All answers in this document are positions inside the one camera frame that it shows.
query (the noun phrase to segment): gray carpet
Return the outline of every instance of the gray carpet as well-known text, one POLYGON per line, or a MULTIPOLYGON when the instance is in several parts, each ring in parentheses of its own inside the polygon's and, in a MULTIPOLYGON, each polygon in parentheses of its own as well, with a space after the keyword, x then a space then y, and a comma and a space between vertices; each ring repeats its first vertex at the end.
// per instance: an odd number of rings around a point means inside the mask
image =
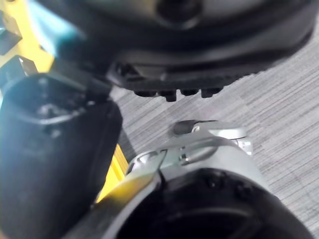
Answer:
POLYGON ((276 194, 319 238, 319 31, 284 64, 246 77, 211 99, 145 99, 112 95, 124 116, 121 146, 128 159, 157 147, 178 120, 241 123, 254 140, 255 160, 276 194))

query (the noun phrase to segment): yellow panel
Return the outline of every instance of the yellow panel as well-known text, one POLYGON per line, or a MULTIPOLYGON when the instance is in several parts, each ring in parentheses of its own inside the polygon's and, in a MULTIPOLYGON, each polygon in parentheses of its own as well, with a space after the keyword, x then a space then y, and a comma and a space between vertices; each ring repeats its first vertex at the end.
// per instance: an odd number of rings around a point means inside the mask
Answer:
POLYGON ((15 55, 21 55, 34 61, 38 72, 48 72, 53 56, 40 49, 40 45, 35 39, 28 20, 25 7, 25 0, 6 1, 0 5, 1 10, 14 17, 23 39, 12 48, 5 56, 0 56, 0 67, 15 55))
POLYGON ((97 202, 100 202, 121 180, 124 179, 128 163, 119 145, 116 146, 106 181, 97 202))
MULTIPOLYGON (((5 64, 14 55, 21 55, 34 61, 38 72, 48 72, 53 56, 41 50, 37 40, 35 39, 26 12, 25 0, 15 0, 14 2, 4 2, 0 0, 0 9, 14 17, 23 39, 11 49, 5 56, 0 56, 0 67, 5 64)), ((117 184, 124 178, 124 173, 128 167, 128 163, 117 145, 109 172, 106 176, 106 183, 100 193, 98 201, 103 199, 117 184)))

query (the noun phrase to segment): black rubber part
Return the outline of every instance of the black rubber part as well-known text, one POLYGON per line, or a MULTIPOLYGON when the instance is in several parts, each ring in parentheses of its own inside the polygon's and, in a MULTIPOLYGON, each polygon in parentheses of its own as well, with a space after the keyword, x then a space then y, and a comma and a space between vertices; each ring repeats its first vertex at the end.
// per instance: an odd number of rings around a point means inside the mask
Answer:
POLYGON ((199 122, 198 120, 194 120, 194 119, 176 122, 173 125, 173 133, 175 135, 191 133, 194 125, 198 122, 199 122))

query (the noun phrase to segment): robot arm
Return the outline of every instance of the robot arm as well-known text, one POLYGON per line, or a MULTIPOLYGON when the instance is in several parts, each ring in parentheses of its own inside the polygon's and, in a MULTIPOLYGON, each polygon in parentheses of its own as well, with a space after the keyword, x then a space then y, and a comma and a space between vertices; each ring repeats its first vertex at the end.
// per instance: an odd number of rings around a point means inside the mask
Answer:
POLYGON ((217 164, 223 158, 249 160, 234 143, 211 134, 156 149, 107 199, 91 205, 122 124, 108 97, 110 83, 167 101, 175 100, 177 90, 211 97, 304 46, 319 1, 28 0, 28 5, 42 47, 84 73, 36 75, 4 93, 0 227, 6 236, 175 238, 196 236, 202 228, 204 238, 312 238, 254 177, 217 164))

